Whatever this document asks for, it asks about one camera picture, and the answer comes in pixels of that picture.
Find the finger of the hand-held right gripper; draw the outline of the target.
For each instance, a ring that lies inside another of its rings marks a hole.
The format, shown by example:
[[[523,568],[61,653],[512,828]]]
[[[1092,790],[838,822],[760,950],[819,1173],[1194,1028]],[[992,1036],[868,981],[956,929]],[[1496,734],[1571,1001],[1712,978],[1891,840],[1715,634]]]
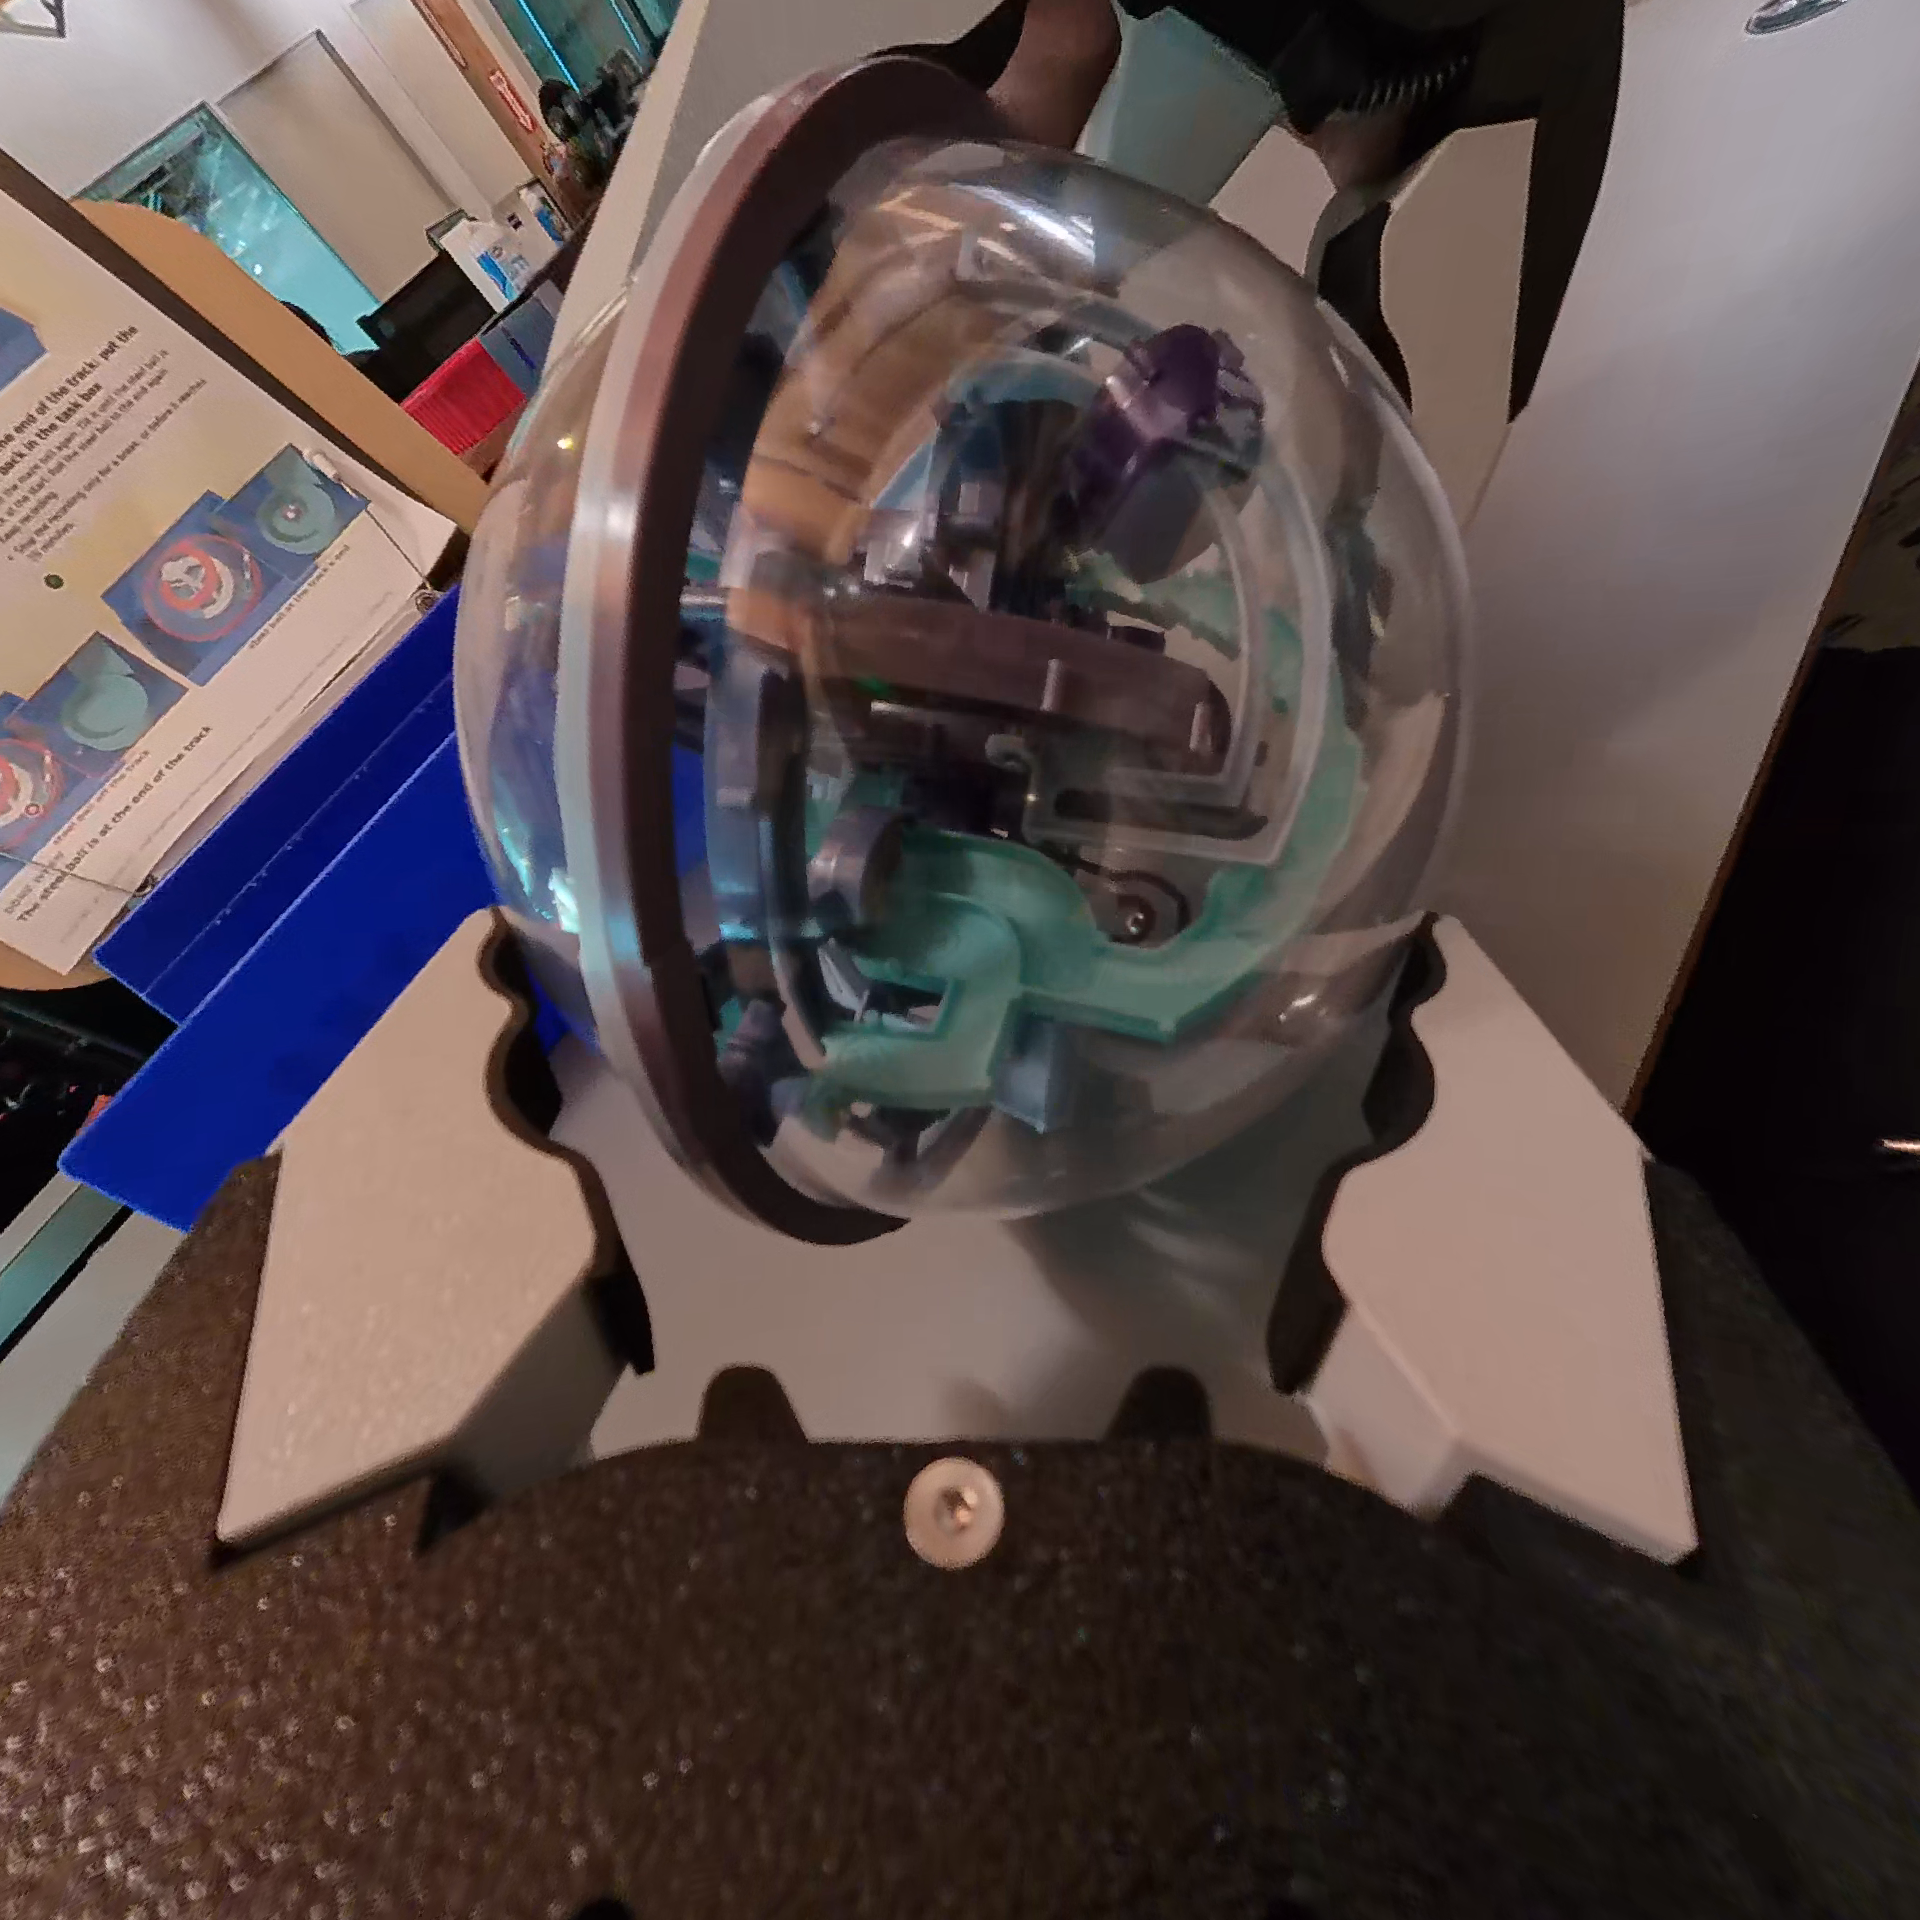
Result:
[[[567,281],[560,358],[629,284],[708,140],[746,106],[820,68],[959,38],[989,2],[685,2]]]
[[[1316,294],[1400,396],[1455,514],[1511,426],[1533,126],[1463,128],[1316,217]]]

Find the clear plastic maze ball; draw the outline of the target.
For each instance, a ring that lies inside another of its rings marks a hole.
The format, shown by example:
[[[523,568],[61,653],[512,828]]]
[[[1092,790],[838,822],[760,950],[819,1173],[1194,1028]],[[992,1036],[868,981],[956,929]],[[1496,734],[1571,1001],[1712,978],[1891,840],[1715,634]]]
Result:
[[[549,357],[470,537],[467,797],[527,969],[719,1204],[1072,1210],[1382,993],[1463,565],[1293,270],[872,57],[735,112]]]

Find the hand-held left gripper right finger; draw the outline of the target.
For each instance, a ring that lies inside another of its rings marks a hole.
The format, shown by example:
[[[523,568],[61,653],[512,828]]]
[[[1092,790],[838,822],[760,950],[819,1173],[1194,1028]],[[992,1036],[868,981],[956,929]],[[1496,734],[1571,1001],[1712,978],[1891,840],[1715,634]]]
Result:
[[[1431,918],[1268,1315],[1326,1468],[1436,1518],[1487,1481],[1660,1565],[1696,1515],[1648,1157],[1455,918]]]

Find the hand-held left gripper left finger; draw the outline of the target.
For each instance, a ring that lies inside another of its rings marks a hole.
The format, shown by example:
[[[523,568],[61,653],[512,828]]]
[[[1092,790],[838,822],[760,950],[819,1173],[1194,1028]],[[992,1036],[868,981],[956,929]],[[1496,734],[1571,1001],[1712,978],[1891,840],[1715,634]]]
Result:
[[[655,1353],[560,1104],[512,931],[474,912],[277,1140],[221,1547],[419,1480],[490,1505],[586,1458]]]

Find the person's right hand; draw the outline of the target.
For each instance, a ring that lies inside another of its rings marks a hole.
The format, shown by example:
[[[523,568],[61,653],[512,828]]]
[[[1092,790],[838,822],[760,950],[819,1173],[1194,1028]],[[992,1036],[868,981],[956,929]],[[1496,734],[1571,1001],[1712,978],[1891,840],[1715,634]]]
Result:
[[[1022,141],[1072,150],[1120,56],[1110,2],[1026,2],[1007,65],[989,88]]]

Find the blue plastic bin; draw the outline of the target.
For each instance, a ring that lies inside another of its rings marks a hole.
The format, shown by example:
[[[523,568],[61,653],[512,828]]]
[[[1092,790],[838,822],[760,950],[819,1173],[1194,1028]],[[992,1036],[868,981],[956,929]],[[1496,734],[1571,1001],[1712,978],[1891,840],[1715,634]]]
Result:
[[[426,611],[101,946],[174,1033],[61,1174],[189,1230],[495,901],[452,717],[456,611]]]

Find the red plastic bin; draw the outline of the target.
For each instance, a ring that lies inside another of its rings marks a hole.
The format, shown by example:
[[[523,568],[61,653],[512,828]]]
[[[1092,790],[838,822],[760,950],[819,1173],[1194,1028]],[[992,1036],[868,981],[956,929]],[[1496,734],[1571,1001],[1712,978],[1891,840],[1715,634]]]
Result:
[[[514,338],[485,331],[413,387],[400,409],[462,467],[490,480],[538,394],[540,376],[541,364]]]

